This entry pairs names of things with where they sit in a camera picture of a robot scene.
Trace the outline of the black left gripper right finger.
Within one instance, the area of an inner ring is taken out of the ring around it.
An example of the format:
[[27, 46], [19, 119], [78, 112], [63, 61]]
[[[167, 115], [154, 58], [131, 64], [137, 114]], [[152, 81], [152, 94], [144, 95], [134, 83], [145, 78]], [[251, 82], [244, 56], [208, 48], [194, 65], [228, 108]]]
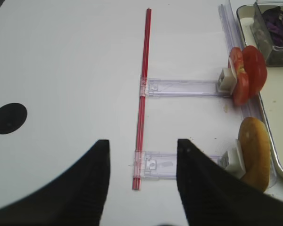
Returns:
[[283, 226], [283, 202], [227, 173], [188, 139], [177, 141], [176, 182], [190, 226]]

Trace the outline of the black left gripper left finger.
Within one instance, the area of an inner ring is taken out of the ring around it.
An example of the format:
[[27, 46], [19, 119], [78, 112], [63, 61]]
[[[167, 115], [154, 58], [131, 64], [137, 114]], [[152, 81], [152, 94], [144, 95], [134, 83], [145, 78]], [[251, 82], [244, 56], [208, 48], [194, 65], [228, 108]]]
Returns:
[[98, 226], [110, 182], [110, 144], [98, 140], [33, 194], [0, 209], [0, 226]]

